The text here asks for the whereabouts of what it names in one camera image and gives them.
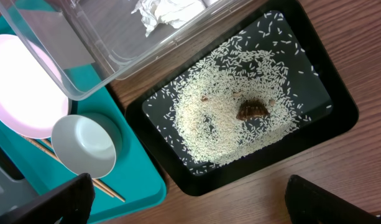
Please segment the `wooden table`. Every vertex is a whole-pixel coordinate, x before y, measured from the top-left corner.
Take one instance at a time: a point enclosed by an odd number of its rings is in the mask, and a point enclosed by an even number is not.
[[[235,24],[264,1],[234,13]],[[180,191],[154,208],[109,223],[289,223],[284,191],[298,174],[354,205],[381,213],[381,0],[300,0],[360,110],[346,134],[308,149],[201,197]],[[225,29],[222,25],[215,29]],[[111,87],[126,107],[212,41],[214,29]]]

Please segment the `crumpled tissue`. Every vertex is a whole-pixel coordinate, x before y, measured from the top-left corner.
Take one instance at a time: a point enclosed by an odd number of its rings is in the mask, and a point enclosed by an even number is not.
[[[204,9],[202,0],[139,0],[131,14],[139,10],[148,37],[159,23],[177,29]]]

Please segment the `clear plastic container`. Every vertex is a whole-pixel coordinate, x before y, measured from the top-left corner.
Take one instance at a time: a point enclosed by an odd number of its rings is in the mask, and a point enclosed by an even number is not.
[[[230,15],[248,1],[205,0],[207,9],[179,29],[160,24],[148,36],[137,0],[0,0],[0,12],[62,91],[83,100],[125,79]],[[30,43],[52,58],[54,74]],[[97,75],[100,82],[79,82]]]

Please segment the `wooden chopstick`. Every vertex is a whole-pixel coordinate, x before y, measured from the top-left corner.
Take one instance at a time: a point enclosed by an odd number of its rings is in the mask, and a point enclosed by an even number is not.
[[[53,147],[52,147],[52,144],[51,142],[48,140],[48,139],[41,139],[41,141],[46,144],[50,149],[53,150]],[[98,184],[100,187],[104,188],[105,190],[107,190],[110,194],[114,195],[115,197],[117,197],[119,200],[121,200],[122,202],[125,202],[126,200],[121,197],[119,194],[117,194],[115,191],[113,191],[109,186],[107,186],[106,184],[104,184],[102,181],[100,181],[99,179],[93,179],[94,183]]]
[[[22,138],[26,139],[28,142],[30,142],[31,144],[33,144],[35,147],[37,147],[38,149],[40,149],[41,151],[45,152],[46,154],[48,154],[48,156],[54,158],[56,161],[58,161],[59,163],[62,163],[60,162],[59,158],[54,154],[52,153],[51,151],[49,151],[48,149],[46,149],[43,145],[41,145],[40,143],[38,143],[36,140],[34,139],[31,139],[31,138],[28,138],[28,137],[25,137],[25,136],[22,136]],[[46,145],[50,145],[49,141],[43,139],[44,144]],[[105,194],[107,194],[108,196],[110,197],[114,197],[114,194],[112,194],[110,191],[113,191],[111,190],[107,185],[105,185],[104,183],[102,183],[100,180],[98,179],[92,179],[92,182],[93,182],[93,185],[95,187],[97,187],[99,190],[103,191]]]

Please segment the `bowl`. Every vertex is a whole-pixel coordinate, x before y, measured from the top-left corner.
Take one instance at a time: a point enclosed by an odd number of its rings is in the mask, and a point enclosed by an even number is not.
[[[108,175],[122,147],[118,127],[105,115],[86,113],[60,119],[52,130],[52,146],[62,164],[75,174]]]
[[[57,78],[51,58],[30,43]],[[0,35],[0,121],[18,134],[49,138],[53,125],[70,112],[71,101],[15,35]]]

